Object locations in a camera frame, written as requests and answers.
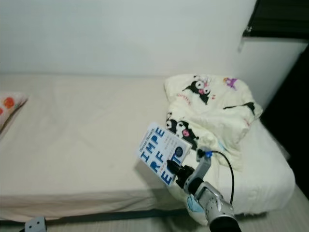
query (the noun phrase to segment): pillow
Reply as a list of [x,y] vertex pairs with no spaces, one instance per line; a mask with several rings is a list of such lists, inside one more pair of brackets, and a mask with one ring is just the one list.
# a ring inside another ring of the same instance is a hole
[[0,92],[0,134],[13,114],[27,101],[27,97],[19,92]]

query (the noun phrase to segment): black cable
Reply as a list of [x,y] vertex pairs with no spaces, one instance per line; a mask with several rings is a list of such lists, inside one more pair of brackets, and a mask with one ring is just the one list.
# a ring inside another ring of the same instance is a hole
[[213,153],[217,153],[217,154],[223,156],[224,159],[226,160],[230,170],[231,170],[231,175],[232,175],[232,193],[231,193],[230,204],[232,204],[233,203],[233,198],[234,198],[234,173],[233,173],[232,166],[231,166],[230,162],[228,161],[227,157],[222,152],[220,152],[220,151],[212,151],[212,152]]

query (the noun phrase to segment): mattress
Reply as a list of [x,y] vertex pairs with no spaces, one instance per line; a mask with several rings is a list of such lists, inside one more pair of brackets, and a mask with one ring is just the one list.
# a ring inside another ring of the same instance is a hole
[[[147,126],[165,124],[163,77],[2,75],[0,90],[28,102],[0,141],[0,218],[185,208],[135,151]],[[256,121],[235,173],[236,213],[283,207],[295,181],[278,146]],[[231,177],[220,166],[219,191]]]

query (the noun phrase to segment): cartoon print blanket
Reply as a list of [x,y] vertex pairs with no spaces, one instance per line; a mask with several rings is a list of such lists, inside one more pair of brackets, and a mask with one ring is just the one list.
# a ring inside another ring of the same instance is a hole
[[[196,168],[196,150],[206,146],[223,152],[233,169],[241,171],[239,142],[262,113],[248,86],[231,77],[183,74],[168,78],[165,90],[170,103],[166,128],[192,144],[183,165]],[[227,166],[222,157],[212,157],[204,177],[215,188],[218,188],[220,164]],[[169,190],[176,199],[185,202],[193,219],[207,225],[203,210],[192,196],[185,194],[175,182]]]

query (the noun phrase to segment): white wall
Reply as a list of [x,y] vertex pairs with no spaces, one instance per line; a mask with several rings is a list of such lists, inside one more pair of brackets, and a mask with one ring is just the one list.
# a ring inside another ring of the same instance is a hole
[[246,40],[255,0],[0,0],[0,72],[231,74],[263,106],[305,43]]

